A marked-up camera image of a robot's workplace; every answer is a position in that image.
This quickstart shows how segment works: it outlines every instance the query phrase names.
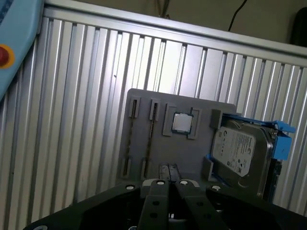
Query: mounting bolt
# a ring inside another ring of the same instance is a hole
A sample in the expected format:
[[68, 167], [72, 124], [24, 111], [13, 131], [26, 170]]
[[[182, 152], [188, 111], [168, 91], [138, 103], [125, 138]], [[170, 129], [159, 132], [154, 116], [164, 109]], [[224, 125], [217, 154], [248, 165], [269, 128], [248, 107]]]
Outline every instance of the mounting bolt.
[[212, 189], [214, 189], [215, 191], [219, 191], [221, 189], [220, 186], [214, 185], [212, 186]]
[[133, 186], [133, 185], [127, 185], [127, 186], [126, 186], [126, 189], [127, 189], [127, 190], [132, 190], [132, 189], [134, 189], [134, 186]]
[[187, 185], [188, 184], [187, 181], [180, 181], [180, 183], [183, 184], [183, 185]]

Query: black object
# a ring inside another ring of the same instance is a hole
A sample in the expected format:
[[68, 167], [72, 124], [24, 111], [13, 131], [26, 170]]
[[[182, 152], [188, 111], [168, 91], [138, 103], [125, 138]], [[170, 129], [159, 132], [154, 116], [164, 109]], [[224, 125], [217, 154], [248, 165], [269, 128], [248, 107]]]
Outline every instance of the black object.
[[232, 27], [232, 24], [234, 23], [235, 21], [235, 18], [236, 18], [236, 15], [239, 13], [239, 11], [243, 8], [243, 6], [245, 5], [245, 3], [247, 2], [248, 0], [244, 0], [244, 2], [240, 5], [240, 7], [236, 10], [236, 12], [234, 13], [234, 16], [232, 17], [232, 20], [231, 20], [231, 23], [229, 25], [229, 28], [228, 28], [228, 31], [231, 30], [231, 27]]
[[307, 7], [301, 8], [293, 23], [290, 44], [307, 47]]
[[307, 218], [217, 183], [124, 183], [24, 230], [305, 230]]

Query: corrugated metal wall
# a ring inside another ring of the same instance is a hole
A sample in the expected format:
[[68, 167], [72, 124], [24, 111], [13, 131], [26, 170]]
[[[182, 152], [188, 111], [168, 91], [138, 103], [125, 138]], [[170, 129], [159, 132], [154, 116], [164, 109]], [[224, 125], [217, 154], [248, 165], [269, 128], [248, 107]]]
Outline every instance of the corrugated metal wall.
[[306, 60], [285, 64], [285, 54], [229, 52], [237, 45], [188, 43], [187, 34], [151, 28], [133, 33], [137, 25], [119, 30], [114, 21], [45, 10], [41, 34], [1, 102], [0, 228], [22, 229], [114, 185], [130, 88], [232, 103], [246, 117], [297, 127], [275, 203], [306, 215]]

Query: emergency stop button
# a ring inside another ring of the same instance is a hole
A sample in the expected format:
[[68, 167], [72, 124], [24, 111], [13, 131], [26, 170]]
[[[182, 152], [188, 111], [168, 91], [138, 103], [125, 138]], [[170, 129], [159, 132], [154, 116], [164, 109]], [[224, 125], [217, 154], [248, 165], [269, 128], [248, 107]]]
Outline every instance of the emergency stop button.
[[10, 59], [9, 52], [5, 48], [0, 46], [0, 67], [8, 64], [9, 59]]

